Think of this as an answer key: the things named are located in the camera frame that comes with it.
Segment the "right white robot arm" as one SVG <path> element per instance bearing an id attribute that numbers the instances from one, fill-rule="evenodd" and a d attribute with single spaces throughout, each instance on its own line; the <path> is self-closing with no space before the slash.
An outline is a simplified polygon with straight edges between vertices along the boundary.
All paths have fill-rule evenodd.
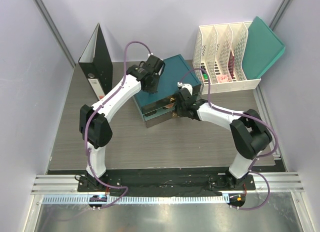
<path id="1" fill-rule="evenodd" d="M 225 173 L 225 186 L 236 190 L 243 185 L 259 154 L 270 144 L 272 135 L 255 110 L 246 112 L 214 106 L 191 94 L 189 84 L 178 84 L 174 94 L 175 112 L 179 117 L 213 123 L 230 130 L 236 157 Z"/>

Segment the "teal makeup drawer organizer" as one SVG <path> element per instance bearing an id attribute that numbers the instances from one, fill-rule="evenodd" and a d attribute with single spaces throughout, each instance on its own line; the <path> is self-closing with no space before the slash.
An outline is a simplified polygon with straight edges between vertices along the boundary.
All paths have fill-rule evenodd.
<path id="1" fill-rule="evenodd" d="M 157 93 L 149 94 L 139 92 L 133 98 L 138 112 L 147 128 L 158 125 L 173 117 L 175 111 L 175 98 L 173 95 L 178 90 L 177 83 L 182 79 L 183 83 L 189 83 L 193 87 L 193 95 L 198 95 L 201 82 L 194 73 L 187 74 L 191 70 L 190 65 L 178 54 L 164 60 L 164 73 L 160 77 Z M 164 110 L 163 107 L 174 104 L 171 109 Z"/>

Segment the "orange round powder puff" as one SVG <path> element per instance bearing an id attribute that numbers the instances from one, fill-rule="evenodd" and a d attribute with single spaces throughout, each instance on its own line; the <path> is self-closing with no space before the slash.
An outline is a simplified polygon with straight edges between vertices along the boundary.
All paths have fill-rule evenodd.
<path id="1" fill-rule="evenodd" d="M 174 104 L 169 104 L 163 107 L 164 110 L 171 109 L 174 107 Z"/>

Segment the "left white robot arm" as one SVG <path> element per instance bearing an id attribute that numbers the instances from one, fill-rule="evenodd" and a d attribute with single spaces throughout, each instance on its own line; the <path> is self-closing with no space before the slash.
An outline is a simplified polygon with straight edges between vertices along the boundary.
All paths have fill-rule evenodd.
<path id="1" fill-rule="evenodd" d="M 112 118 L 137 93 L 156 93 L 165 66 L 163 60 L 150 54 L 146 61 L 125 67 L 124 76 L 105 97 L 92 106 L 84 105 L 80 109 L 79 130 L 87 156 L 89 186 L 93 190 L 100 192 L 107 185 L 103 175 L 106 172 L 106 145 L 113 136 L 110 126 Z"/>

